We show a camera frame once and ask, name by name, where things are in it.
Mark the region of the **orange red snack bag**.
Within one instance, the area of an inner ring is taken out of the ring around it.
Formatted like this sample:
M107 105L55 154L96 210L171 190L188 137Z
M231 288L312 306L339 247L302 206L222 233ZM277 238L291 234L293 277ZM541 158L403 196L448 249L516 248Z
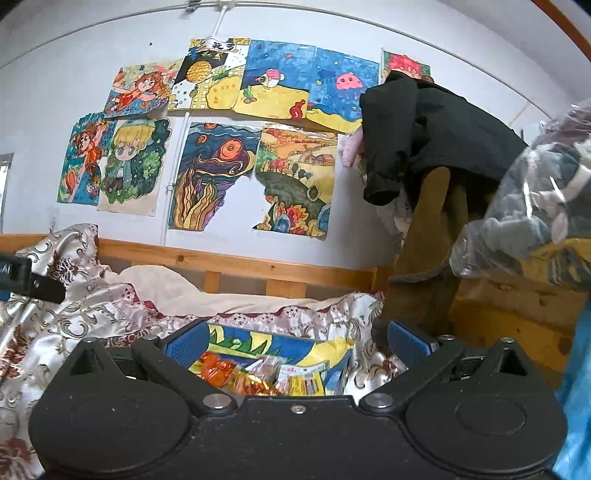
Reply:
M245 370L216 353L204 352L191 366L193 373L211 386L242 394Z

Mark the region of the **gold red snack packet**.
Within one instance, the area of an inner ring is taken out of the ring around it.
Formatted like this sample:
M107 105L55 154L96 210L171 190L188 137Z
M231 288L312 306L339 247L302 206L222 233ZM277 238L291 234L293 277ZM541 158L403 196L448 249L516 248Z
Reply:
M242 396L280 396L280 391L273 384L240 367L229 375L226 388Z

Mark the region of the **pink clear snack packet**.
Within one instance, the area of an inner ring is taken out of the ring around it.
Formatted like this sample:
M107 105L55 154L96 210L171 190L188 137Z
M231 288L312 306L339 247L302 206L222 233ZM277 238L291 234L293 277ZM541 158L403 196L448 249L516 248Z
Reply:
M263 355L247 366L245 371L262 380L266 385L273 386L279 375L280 367L286 363L287 359L283 357Z

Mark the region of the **yellow snack packet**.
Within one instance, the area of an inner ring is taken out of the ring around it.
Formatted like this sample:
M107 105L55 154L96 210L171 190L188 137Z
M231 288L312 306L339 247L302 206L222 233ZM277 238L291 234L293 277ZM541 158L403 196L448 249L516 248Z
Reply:
M276 389L293 397L325 396L325 375L328 363L313 366L283 364L276 377Z

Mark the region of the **grey box with painted lining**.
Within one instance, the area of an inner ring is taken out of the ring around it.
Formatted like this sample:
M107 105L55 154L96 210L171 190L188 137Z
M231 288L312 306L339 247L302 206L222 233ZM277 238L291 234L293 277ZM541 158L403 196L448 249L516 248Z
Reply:
M317 341L211 325L206 351L216 353L245 369L259 356L280 356L288 365L313 366L327 362L325 396L342 392L342 372L349 364L353 342L346 338Z

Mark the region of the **brown fleece-lined coat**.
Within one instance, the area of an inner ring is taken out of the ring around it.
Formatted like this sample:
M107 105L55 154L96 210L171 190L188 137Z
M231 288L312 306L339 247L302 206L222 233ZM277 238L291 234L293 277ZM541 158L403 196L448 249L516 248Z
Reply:
M388 349L388 325L393 320L435 336L448 330L449 310L460 285L449 258L467 221L464 188L451 184L449 169L431 171L423 180L411 226L394 263L382 313L373 321L372 337L381 351Z

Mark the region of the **floral satin bed cover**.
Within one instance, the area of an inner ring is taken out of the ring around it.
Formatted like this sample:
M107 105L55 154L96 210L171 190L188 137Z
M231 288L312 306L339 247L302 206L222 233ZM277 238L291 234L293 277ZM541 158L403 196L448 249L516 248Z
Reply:
M153 334L165 337L192 320L250 328L311 340L353 342L344 392L355 400L404 372L403 363L381 351L370 328L383 309L380 294L352 293L321 310L287 306L270 313L220 313L211 317L160 313L142 302L130 284L109 284L109 266L97 258L98 229L77 224L19 251L32 269L62 282L60 304L14 295L1 305L1 476L36 479L43 469L28 436L33 406L77 343L88 336L107 347L127 347Z

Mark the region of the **blue cloth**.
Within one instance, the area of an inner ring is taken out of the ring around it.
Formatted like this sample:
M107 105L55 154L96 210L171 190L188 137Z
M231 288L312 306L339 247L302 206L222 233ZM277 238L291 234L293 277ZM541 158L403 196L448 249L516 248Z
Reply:
M554 465L560 479L591 480L591 306L577 319L575 335L557 398L567 418L565 443Z

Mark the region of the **swirly blue orange drawing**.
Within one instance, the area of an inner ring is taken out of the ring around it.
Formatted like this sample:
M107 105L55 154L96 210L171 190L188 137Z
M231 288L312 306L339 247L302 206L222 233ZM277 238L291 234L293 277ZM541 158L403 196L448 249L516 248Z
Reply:
M175 177L168 226L202 232L224 204L226 193L256 163L259 130L193 122Z

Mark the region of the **landscape flowers drawing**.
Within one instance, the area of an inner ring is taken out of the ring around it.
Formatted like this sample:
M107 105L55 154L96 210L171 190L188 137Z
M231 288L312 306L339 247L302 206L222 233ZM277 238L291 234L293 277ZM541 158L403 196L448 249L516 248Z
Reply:
M335 187L338 135L269 125L260 133L256 179L269 209L259 231L325 238Z

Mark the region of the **black jacket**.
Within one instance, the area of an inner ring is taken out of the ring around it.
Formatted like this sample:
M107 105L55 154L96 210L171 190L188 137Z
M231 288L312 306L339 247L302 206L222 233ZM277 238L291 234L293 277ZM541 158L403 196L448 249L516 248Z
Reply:
M412 207L423 180L445 167L480 214L527 144L507 125L454 92L393 71L360 97L367 181L376 206L404 192Z

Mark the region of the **pineapple yellow drawing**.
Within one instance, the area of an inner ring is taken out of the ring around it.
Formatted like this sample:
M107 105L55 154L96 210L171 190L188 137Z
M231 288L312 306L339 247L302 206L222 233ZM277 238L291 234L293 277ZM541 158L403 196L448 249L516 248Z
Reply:
M192 39L171 89L168 110L231 110L238 101L250 39Z

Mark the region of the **fish on sand drawing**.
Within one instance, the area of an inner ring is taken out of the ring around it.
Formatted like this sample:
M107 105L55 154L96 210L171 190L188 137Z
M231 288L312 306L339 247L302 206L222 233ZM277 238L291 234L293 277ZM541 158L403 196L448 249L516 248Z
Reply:
M290 42L252 40L246 56L238 114L276 120L304 119L317 48Z

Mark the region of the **red flower drawing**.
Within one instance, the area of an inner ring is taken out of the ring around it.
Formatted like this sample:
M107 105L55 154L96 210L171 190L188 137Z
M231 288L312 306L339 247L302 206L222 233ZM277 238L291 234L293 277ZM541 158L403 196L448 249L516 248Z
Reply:
M403 73L414 79L433 82L429 65L418 62L407 55L383 49L381 55L381 82L384 83L393 71Z

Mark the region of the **wooden bed frame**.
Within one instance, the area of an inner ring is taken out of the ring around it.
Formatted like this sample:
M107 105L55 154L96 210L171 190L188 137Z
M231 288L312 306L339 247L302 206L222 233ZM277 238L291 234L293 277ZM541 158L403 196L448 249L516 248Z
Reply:
M208 292L259 290L277 296L383 290L394 241L363 200L358 174L339 169L329 235L315 240L256 232L263 190L242 179L204 232L164 231L162 214L118 215L56 202L57 181L74 122L104 103L116 71L140 61L181 57L195 37L284 40L376 59L383 48L429 63L436 81L496 118L532 132L536 121L575 98L524 55L438 2L238 4L219 14L204 3L25 1L1 23L1 149L8 177L6 248L50 229L99 228L99 256L114 267L163 265L204 274Z

